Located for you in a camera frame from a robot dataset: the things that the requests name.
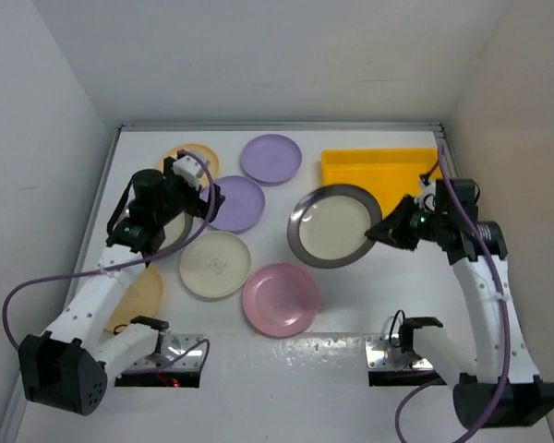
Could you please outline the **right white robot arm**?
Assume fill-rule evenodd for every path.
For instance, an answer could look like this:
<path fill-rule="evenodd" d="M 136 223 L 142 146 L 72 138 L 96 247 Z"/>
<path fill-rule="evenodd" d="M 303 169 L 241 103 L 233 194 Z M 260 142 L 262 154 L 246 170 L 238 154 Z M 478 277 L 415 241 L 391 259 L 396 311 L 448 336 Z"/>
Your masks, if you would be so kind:
<path fill-rule="evenodd" d="M 406 317 L 393 343 L 428 360 L 452 391 L 467 430 L 530 427 L 554 409 L 554 382 L 540 376 L 521 332 L 508 282 L 500 226 L 480 221 L 478 187 L 469 179 L 437 180 L 433 198 L 403 197 L 366 232 L 368 240 L 413 251 L 437 244 L 460 284 L 475 340 L 469 356 L 434 317 Z"/>

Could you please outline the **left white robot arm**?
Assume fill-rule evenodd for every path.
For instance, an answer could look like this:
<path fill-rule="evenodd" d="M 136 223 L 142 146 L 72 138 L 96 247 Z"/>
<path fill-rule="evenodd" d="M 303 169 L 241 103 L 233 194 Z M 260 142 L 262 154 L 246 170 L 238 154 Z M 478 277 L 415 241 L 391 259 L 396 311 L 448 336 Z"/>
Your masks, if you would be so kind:
<path fill-rule="evenodd" d="M 183 351 L 166 358 L 170 326 L 153 317 L 135 316 L 113 338 L 101 336 L 139 274 L 192 243 L 164 247 L 165 226 L 181 214 L 200 218 L 203 226 L 215 219 L 224 197 L 210 183 L 201 198 L 202 176 L 211 176 L 208 160 L 185 150 L 165 158 L 162 170 L 131 176 L 107 222 L 95 269 L 80 273 L 85 282 L 63 312 L 17 347 L 27 401 L 87 416 L 118 377 L 160 373 L 187 357 Z"/>

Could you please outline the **dark rimmed plate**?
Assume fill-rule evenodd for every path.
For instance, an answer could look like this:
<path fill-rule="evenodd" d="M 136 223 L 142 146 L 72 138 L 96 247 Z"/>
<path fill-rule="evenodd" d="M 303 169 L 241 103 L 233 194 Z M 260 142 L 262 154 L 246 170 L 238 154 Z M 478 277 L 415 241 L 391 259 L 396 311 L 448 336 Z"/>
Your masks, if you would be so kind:
<path fill-rule="evenodd" d="M 375 245 L 367 231 L 383 220 L 378 201 L 364 188 L 322 186 L 301 198 L 286 228 L 291 252 L 317 269 L 338 269 L 357 262 Z"/>
<path fill-rule="evenodd" d="M 186 240 L 192 217 L 168 210 L 153 210 L 131 201 L 115 226 L 115 242 L 143 257 L 152 257 Z"/>

